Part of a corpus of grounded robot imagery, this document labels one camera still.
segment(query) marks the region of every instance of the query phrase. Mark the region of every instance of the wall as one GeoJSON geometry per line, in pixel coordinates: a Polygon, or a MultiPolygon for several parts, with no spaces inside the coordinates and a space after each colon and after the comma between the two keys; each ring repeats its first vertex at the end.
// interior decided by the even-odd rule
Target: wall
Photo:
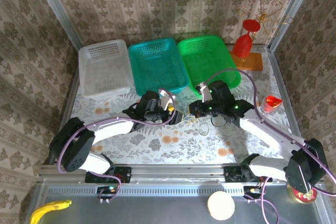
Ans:
{"type": "MultiPolygon", "coordinates": [[[[263,0],[263,10],[270,13],[275,0],[263,0]]],[[[290,0],[279,0],[287,6],[290,0]]],[[[246,5],[248,0],[61,0],[64,9],[77,27],[84,45],[110,39],[122,38],[129,43],[156,37],[197,36],[216,34],[225,42],[234,43],[241,35],[242,21],[236,7],[246,5]]],[[[283,8],[273,16],[283,15],[283,8]]],[[[269,31],[276,27],[268,22],[269,31]]],[[[270,37],[259,33],[255,43],[267,44],[270,37]]]]}
{"type": "Polygon", "coordinates": [[[300,131],[323,143],[335,174],[336,0],[304,0],[275,53],[300,131]]]}
{"type": "Polygon", "coordinates": [[[46,0],[0,0],[0,223],[24,217],[76,67],[46,0]]]}

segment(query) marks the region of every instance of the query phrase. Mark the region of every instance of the banana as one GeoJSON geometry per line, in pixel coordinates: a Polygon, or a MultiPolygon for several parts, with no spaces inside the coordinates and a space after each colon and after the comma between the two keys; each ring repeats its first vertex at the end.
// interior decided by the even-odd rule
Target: banana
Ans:
{"type": "Polygon", "coordinates": [[[30,217],[30,224],[38,224],[39,220],[45,215],[47,212],[54,210],[62,210],[68,208],[71,205],[72,201],[67,200],[59,200],[47,203],[39,208],[37,208],[30,217]]]}

